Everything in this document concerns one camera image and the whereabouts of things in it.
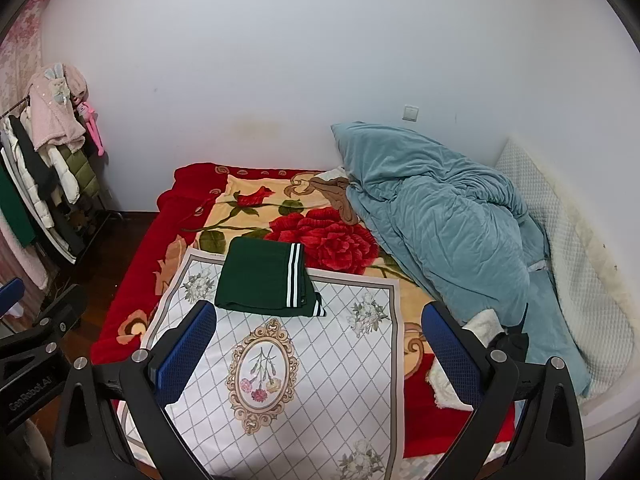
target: white stripe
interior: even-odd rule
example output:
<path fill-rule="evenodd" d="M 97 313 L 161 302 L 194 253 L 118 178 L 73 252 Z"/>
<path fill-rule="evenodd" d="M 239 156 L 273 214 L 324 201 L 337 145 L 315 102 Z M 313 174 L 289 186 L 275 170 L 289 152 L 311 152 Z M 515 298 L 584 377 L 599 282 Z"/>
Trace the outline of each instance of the white stripe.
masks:
<path fill-rule="evenodd" d="M 291 249 L 289 250 L 289 267 L 287 269 L 287 306 L 291 306 L 291 261 L 294 250 L 295 244 L 291 244 Z"/>
<path fill-rule="evenodd" d="M 296 256 L 293 259 L 293 305 L 298 306 L 298 261 L 300 259 L 300 244 L 296 244 Z"/>

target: dark wooden floor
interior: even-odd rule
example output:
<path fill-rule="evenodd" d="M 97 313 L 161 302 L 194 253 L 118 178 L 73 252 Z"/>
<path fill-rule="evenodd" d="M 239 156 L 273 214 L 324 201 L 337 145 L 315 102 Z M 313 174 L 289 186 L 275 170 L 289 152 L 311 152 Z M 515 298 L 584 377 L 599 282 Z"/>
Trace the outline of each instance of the dark wooden floor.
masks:
<path fill-rule="evenodd" d="M 78 283 L 84 287 L 89 303 L 77 328 L 70 330 L 62 340 L 68 359 L 89 356 L 89 350 L 100 335 L 111 300 L 118 290 L 127 267 L 156 213 L 128 213 L 126 218 L 109 220 L 98 233 L 82 260 L 69 271 L 62 270 L 54 286 Z M 52 444 L 58 399 L 53 400 L 32 420 L 40 428 L 49 447 Z"/>

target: white mat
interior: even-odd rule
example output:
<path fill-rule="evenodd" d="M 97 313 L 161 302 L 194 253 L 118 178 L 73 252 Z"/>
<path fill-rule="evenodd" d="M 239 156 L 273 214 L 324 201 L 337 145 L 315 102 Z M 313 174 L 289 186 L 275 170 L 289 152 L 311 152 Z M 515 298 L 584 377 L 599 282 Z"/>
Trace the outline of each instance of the white mat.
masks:
<path fill-rule="evenodd" d="M 195 300 L 213 299 L 223 262 L 219 254 L 187 251 L 143 348 L 177 326 Z M 404 449 L 398 282 L 315 269 L 309 275 L 327 317 L 216 309 L 216 333 L 166 411 L 215 475 L 398 478 Z M 118 417 L 134 455 L 153 465 L 124 403 Z"/>

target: white quilted headboard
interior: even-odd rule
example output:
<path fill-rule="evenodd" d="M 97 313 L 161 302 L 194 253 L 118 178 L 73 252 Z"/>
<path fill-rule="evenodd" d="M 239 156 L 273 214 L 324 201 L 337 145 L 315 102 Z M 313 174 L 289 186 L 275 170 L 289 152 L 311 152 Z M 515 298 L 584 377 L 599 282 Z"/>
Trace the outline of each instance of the white quilted headboard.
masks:
<path fill-rule="evenodd" d="M 638 315 L 618 266 L 557 182 L 512 139 L 496 168 L 546 229 L 562 314 L 592 377 L 583 413 L 640 373 Z"/>

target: blue textured finger pad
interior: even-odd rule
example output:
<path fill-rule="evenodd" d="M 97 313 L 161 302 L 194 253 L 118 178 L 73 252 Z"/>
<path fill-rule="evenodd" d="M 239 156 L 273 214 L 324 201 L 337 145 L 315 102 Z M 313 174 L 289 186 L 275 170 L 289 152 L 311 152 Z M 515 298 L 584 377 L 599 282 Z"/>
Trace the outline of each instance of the blue textured finger pad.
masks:
<path fill-rule="evenodd" d="M 422 311 L 422 333 L 460 400 L 479 406 L 483 398 L 480 370 L 432 304 Z"/>
<path fill-rule="evenodd" d="M 215 331 L 216 309 L 207 302 L 158 368 L 155 396 L 160 406 L 178 401 Z"/>

